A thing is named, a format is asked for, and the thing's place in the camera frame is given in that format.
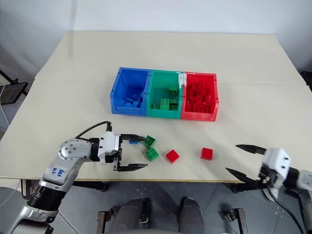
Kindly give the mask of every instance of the gray floor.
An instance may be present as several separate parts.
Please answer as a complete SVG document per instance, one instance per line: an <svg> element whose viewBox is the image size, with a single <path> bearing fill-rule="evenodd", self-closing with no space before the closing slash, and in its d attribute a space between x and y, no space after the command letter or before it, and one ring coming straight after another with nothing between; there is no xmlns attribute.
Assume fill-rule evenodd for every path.
<svg viewBox="0 0 312 234"><path fill-rule="evenodd" d="M95 234L98 211L109 210L135 197L153 200L153 227L177 230L178 206L184 196L198 201L207 234L238 234L237 222L224 221L220 213L225 209L244 208L250 234L299 234L294 222L274 202L267 201L261 191L233 194L221 183L184 182L113 182L106 192L73 186L62 202L55 222L56 234ZM12 192L0 188L0 203ZM303 225L298 201L280 192L279 199L294 212ZM6 233L24 200L19 192L0 208L0 231Z"/></svg>

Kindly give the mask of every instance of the pants leg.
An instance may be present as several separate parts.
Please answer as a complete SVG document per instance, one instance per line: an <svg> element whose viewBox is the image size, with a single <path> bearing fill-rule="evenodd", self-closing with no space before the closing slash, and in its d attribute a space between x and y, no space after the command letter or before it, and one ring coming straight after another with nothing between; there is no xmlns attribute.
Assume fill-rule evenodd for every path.
<svg viewBox="0 0 312 234"><path fill-rule="evenodd" d="M182 205L183 208L179 218L179 232L185 234L203 234L203 214L198 203L193 199L186 198Z"/></svg>
<svg viewBox="0 0 312 234"><path fill-rule="evenodd" d="M143 199L128 201L117 213L109 232L120 232L139 227L143 208Z"/></svg>

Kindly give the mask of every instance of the green block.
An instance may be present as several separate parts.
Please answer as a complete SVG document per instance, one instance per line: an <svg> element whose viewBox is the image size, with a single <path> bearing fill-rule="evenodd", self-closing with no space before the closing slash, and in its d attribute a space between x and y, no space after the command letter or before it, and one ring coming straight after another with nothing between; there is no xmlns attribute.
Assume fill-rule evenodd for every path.
<svg viewBox="0 0 312 234"><path fill-rule="evenodd" d="M177 100L176 99L170 99L169 104L177 104Z"/></svg>
<svg viewBox="0 0 312 234"><path fill-rule="evenodd" d="M169 86L169 94L177 95L178 88L176 86Z"/></svg>
<svg viewBox="0 0 312 234"><path fill-rule="evenodd" d="M169 99L162 98L160 100L160 109L169 110Z"/></svg>
<svg viewBox="0 0 312 234"><path fill-rule="evenodd" d="M179 74L176 71L152 70L148 91L146 93L146 116L162 118L180 118L182 108L183 86L179 86ZM177 89L177 94L169 93L170 89ZM170 106L161 108L161 99L169 99L170 103L177 103L177 109ZM157 109L153 108L153 103L157 104Z"/></svg>
<svg viewBox="0 0 312 234"><path fill-rule="evenodd" d="M154 148L151 148L146 152L146 156L152 162L159 157L159 154Z"/></svg>
<svg viewBox="0 0 312 234"><path fill-rule="evenodd" d="M170 104L169 105L169 110L176 111L177 110L177 105L176 104Z"/></svg>
<svg viewBox="0 0 312 234"><path fill-rule="evenodd" d="M152 104L152 109L159 109L159 108L157 107L157 105L156 105L156 102L153 102L153 104Z"/></svg>
<svg viewBox="0 0 312 234"><path fill-rule="evenodd" d="M156 142L155 138L152 138L151 136L147 136L145 141L143 142L143 145L145 145L147 148L152 148L155 142Z"/></svg>

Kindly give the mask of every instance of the toy building block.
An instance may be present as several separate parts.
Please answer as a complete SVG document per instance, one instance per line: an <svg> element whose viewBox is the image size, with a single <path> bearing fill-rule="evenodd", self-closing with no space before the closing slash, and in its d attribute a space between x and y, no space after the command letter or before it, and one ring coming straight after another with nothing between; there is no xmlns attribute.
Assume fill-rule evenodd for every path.
<svg viewBox="0 0 312 234"><path fill-rule="evenodd" d="M160 109L169 110L169 99L162 98L160 100Z"/></svg>
<svg viewBox="0 0 312 234"><path fill-rule="evenodd" d="M177 100L176 100L176 99L170 99L170 100L169 100L169 103L170 103L170 104L176 104L176 105L177 105Z"/></svg>
<svg viewBox="0 0 312 234"><path fill-rule="evenodd" d="M200 158L206 159L206 160L212 160L213 159L213 150L208 148L202 148Z"/></svg>
<svg viewBox="0 0 312 234"><path fill-rule="evenodd" d="M125 100L128 102L133 102L133 99L131 99L131 98L125 98Z"/></svg>
<svg viewBox="0 0 312 234"><path fill-rule="evenodd" d="M147 136L145 141L143 142L143 145L145 145L147 148L152 148L155 142L156 142L155 138L152 138L151 136Z"/></svg>
<svg viewBox="0 0 312 234"><path fill-rule="evenodd" d="M198 106L193 106L193 112L198 112Z"/></svg>
<svg viewBox="0 0 312 234"><path fill-rule="evenodd" d="M126 107L133 107L133 104L129 103L129 102L126 102L125 104Z"/></svg>
<svg viewBox="0 0 312 234"><path fill-rule="evenodd" d="M185 105L185 111L186 112L193 112L193 106L191 104Z"/></svg>
<svg viewBox="0 0 312 234"><path fill-rule="evenodd" d="M203 80L199 80L195 83L196 89L197 89L197 94L198 95L205 95L205 87L204 87L204 82Z"/></svg>
<svg viewBox="0 0 312 234"><path fill-rule="evenodd" d="M159 157L158 152L154 148L149 149L145 154L151 162Z"/></svg>
<svg viewBox="0 0 312 234"><path fill-rule="evenodd" d="M201 113L208 113L208 105L200 105L198 106L198 111Z"/></svg>
<svg viewBox="0 0 312 234"><path fill-rule="evenodd" d="M202 104L201 96L193 97L192 98L192 103L194 105L201 105Z"/></svg>
<svg viewBox="0 0 312 234"><path fill-rule="evenodd" d="M169 94L177 95L177 87L169 86Z"/></svg>
<svg viewBox="0 0 312 234"><path fill-rule="evenodd" d="M188 85L186 86L186 89L187 89L187 90L193 89L193 83L188 84Z"/></svg>
<svg viewBox="0 0 312 234"><path fill-rule="evenodd" d="M138 101L133 102L133 107L138 107Z"/></svg>
<svg viewBox="0 0 312 234"><path fill-rule="evenodd" d="M169 153L166 154L166 158L169 160L170 163L174 163L179 159L179 155L175 150L171 150Z"/></svg>
<svg viewBox="0 0 312 234"><path fill-rule="evenodd" d="M175 105L175 104L170 104L170 105L169 105L169 110L171 110L171 111L177 111L177 105Z"/></svg>
<svg viewBox="0 0 312 234"><path fill-rule="evenodd" d="M187 96L188 96L188 99L192 99L192 98L196 97L197 96L196 89L190 89L187 92Z"/></svg>
<svg viewBox="0 0 312 234"><path fill-rule="evenodd" d="M153 102L153 104L152 104L152 109L158 109L158 108L157 108L157 105L156 105L156 102Z"/></svg>

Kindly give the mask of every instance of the wall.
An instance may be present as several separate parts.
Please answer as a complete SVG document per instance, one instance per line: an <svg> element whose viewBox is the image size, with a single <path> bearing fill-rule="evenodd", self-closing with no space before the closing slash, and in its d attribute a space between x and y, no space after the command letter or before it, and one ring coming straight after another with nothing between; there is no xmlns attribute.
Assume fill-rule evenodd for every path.
<svg viewBox="0 0 312 234"><path fill-rule="evenodd" d="M68 30L185 31L273 33L298 70L312 70L311 9L310 0L0 0L0 64L10 57L33 78Z"/></svg>

